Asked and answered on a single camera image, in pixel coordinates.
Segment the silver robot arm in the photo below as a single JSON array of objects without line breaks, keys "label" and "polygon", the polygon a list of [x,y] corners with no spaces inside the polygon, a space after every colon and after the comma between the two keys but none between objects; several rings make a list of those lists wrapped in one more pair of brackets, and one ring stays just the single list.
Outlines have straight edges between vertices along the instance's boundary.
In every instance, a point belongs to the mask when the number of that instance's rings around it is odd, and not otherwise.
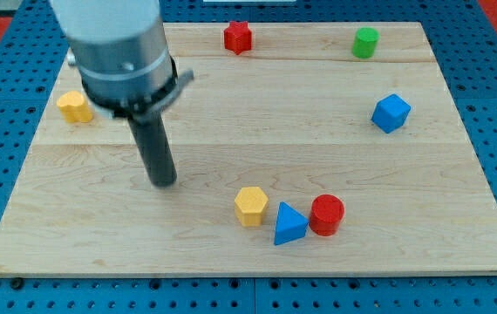
[{"label": "silver robot arm", "polygon": [[178,74],[158,0],[50,0],[89,99],[146,122],[194,79]]}]

